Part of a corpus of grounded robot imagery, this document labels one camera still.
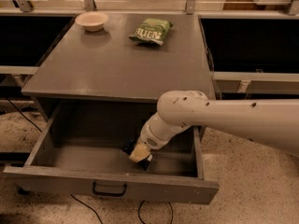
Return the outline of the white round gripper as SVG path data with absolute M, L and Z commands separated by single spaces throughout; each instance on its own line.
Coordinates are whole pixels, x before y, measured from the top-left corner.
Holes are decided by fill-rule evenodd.
M 129 156 L 129 159 L 135 163 L 143 160 L 151 160 L 152 155 L 150 150 L 163 148 L 169 140 L 156 137 L 150 129 L 150 123 L 147 121 L 141 129 L 138 142 Z

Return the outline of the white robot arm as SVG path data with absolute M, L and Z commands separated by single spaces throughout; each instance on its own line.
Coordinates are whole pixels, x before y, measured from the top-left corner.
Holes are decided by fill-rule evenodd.
M 205 126 L 299 155 L 299 100 L 210 100 L 200 91 L 168 91 L 143 126 L 129 159 L 140 162 L 192 126 Z

